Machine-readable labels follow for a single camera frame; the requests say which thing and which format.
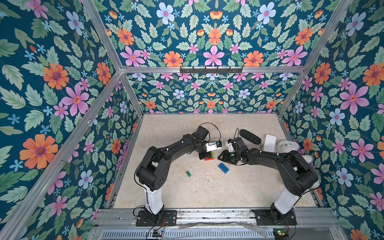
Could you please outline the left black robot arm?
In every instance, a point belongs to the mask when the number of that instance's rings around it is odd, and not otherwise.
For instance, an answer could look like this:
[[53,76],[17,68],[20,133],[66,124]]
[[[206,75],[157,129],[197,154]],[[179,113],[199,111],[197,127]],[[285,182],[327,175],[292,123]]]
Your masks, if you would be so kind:
[[171,164],[183,155],[197,152],[200,160],[213,157],[213,151],[220,150],[222,141],[211,141],[210,132],[199,126],[192,134],[185,134],[183,137],[166,147],[150,147],[143,160],[138,165],[135,175],[138,178],[137,184],[145,189],[145,209],[153,216],[161,215],[164,211],[162,201],[162,187],[165,184]]

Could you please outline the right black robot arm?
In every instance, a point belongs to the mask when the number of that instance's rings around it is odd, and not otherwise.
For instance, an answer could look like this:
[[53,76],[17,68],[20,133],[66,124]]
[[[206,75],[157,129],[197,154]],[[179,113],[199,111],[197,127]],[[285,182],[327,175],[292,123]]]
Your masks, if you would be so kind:
[[319,181],[319,174],[311,166],[308,157],[298,152],[295,142],[281,141],[283,150],[279,153],[249,149],[242,138],[227,141],[218,159],[224,163],[239,166],[264,166],[279,171],[284,189],[271,205],[271,216],[283,217],[291,212],[299,199]]

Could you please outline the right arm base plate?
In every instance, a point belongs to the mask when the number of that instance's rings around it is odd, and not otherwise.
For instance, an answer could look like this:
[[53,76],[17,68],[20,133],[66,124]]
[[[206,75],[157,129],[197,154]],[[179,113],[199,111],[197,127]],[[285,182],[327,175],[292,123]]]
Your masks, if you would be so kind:
[[255,214],[258,226],[296,226],[296,214],[294,210],[290,210],[286,214],[281,214],[276,209],[252,210]]

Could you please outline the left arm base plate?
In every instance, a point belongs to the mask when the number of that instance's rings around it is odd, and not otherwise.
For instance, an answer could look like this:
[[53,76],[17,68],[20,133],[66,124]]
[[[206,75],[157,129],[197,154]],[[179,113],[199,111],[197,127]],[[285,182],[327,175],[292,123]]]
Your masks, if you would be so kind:
[[176,210],[161,210],[157,215],[148,210],[139,211],[136,227],[175,226],[177,221]]

